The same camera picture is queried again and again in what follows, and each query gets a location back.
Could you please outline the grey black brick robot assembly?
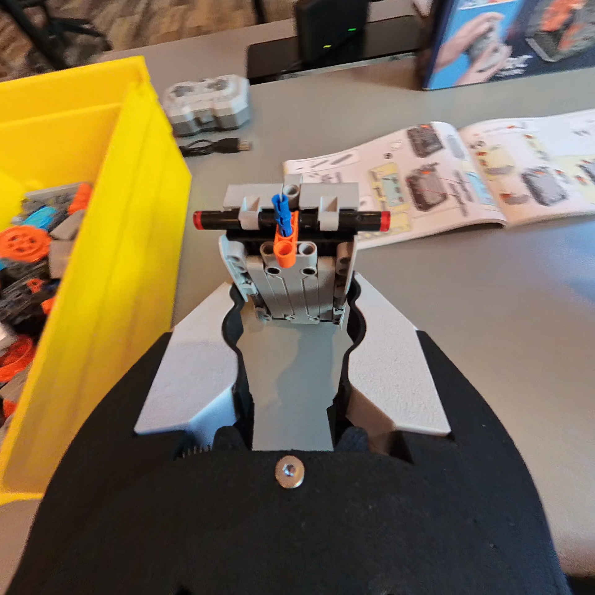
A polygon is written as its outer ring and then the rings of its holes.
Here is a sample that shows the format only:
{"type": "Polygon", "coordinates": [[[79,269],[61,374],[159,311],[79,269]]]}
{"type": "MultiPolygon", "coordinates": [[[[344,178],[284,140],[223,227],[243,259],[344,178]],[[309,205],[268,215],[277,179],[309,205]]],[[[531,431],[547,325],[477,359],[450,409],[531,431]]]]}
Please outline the grey black brick robot assembly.
{"type": "Polygon", "coordinates": [[[231,184],[222,210],[192,215],[220,231],[219,254],[244,301],[263,321],[340,324],[360,234],[389,231],[391,212],[360,209],[358,183],[231,184]]]}

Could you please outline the open instruction booklet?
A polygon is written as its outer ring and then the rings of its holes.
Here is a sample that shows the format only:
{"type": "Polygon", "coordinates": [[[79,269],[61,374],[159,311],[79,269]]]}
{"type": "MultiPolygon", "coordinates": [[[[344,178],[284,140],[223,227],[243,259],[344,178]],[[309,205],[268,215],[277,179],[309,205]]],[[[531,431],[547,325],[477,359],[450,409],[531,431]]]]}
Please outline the open instruction booklet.
{"type": "Polygon", "coordinates": [[[342,152],[288,160],[306,183],[357,183],[360,210],[391,212],[359,249],[459,228],[594,215],[594,110],[501,118],[457,130],[432,121],[342,152]]]}

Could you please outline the grey remote controller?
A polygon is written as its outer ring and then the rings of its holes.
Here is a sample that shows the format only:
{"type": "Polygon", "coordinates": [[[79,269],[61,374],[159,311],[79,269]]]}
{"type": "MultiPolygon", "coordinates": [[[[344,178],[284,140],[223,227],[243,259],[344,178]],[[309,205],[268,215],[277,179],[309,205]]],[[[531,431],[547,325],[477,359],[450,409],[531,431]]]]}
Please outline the grey remote controller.
{"type": "Polygon", "coordinates": [[[167,88],[161,105],[178,138],[237,130],[250,121],[250,83],[229,74],[184,81],[167,88]]]}

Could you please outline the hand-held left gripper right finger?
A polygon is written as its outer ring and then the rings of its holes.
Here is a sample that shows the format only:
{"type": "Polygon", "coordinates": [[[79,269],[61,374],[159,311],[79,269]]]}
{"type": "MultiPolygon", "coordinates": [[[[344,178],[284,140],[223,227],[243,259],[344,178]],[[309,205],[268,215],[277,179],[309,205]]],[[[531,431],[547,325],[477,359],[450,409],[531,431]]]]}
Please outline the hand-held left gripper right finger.
{"type": "Polygon", "coordinates": [[[418,329],[360,273],[347,306],[351,345],[327,410],[334,451],[406,453],[405,433],[448,437],[418,329]]]}

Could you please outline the grey desk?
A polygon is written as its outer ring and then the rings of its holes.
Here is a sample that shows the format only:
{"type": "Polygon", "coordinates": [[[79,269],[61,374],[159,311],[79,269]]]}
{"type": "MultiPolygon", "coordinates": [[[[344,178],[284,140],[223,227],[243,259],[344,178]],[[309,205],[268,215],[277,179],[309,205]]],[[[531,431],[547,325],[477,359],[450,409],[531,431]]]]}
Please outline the grey desk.
{"type": "MultiPolygon", "coordinates": [[[[290,34],[289,21],[146,48],[161,95],[175,82],[245,68],[245,49],[290,34]]],[[[334,153],[426,121],[464,127],[594,108],[593,70],[568,71],[434,92],[417,90],[403,58],[253,87],[252,150],[190,159],[189,214],[218,208],[228,184],[274,182],[285,160],[334,153]]],[[[467,228],[367,249],[357,270],[426,331],[481,393],[513,438],[540,493],[563,570],[594,574],[594,219],[501,229],[467,228]]],[[[187,220],[174,324],[227,281],[217,235],[187,220]]],[[[249,374],[260,360],[275,376],[249,384],[263,447],[283,439],[322,448],[323,395],[332,398],[343,350],[336,327],[259,325],[242,312],[249,374]]]]}

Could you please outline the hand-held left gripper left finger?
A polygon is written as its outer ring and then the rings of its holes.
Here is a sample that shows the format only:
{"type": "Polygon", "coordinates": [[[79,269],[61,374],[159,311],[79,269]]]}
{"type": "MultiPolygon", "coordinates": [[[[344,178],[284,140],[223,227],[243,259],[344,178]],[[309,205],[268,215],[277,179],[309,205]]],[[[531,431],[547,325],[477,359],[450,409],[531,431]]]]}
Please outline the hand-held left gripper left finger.
{"type": "Polygon", "coordinates": [[[244,299],[223,283],[173,329],[134,427],[137,435],[183,431],[214,446],[222,427],[234,427],[249,450],[254,401],[237,342],[244,299]]]}

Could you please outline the yellow bin with building pieces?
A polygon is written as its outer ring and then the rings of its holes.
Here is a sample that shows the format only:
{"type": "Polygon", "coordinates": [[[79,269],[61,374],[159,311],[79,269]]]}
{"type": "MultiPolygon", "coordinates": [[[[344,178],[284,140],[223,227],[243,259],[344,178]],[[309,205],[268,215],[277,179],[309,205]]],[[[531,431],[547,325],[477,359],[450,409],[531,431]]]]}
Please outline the yellow bin with building pieces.
{"type": "Polygon", "coordinates": [[[1,228],[27,190],[93,195],[1,448],[41,499],[94,408],[171,327],[192,176],[141,56],[1,83],[1,228]]]}

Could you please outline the blue robot kit box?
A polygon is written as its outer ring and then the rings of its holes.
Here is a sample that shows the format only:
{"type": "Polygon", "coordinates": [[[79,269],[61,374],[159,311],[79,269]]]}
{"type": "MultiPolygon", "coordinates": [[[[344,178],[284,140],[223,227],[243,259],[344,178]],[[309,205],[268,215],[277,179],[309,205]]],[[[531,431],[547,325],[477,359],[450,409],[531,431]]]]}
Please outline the blue robot kit box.
{"type": "Polygon", "coordinates": [[[414,1],[424,90],[594,67],[594,1],[414,1]]]}

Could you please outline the black device with green light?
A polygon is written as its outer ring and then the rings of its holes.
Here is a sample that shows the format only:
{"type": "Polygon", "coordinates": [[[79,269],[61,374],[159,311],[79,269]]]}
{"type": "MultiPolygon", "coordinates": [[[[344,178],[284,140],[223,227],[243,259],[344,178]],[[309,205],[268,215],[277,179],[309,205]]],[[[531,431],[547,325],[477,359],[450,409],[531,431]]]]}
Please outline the black device with green light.
{"type": "Polygon", "coordinates": [[[298,1],[295,35],[250,45],[245,77],[254,86],[415,54],[421,40],[419,19],[406,14],[369,21],[370,4],[298,1]]]}

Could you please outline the pile of building pieces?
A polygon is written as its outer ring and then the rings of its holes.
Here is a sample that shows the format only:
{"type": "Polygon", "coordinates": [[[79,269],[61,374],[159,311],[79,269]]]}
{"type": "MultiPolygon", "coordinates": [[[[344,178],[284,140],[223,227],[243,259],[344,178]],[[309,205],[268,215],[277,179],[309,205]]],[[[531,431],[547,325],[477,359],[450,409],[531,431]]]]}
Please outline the pile of building pieces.
{"type": "Polygon", "coordinates": [[[90,182],[27,192],[1,228],[1,436],[9,428],[93,195],[90,182]]]}

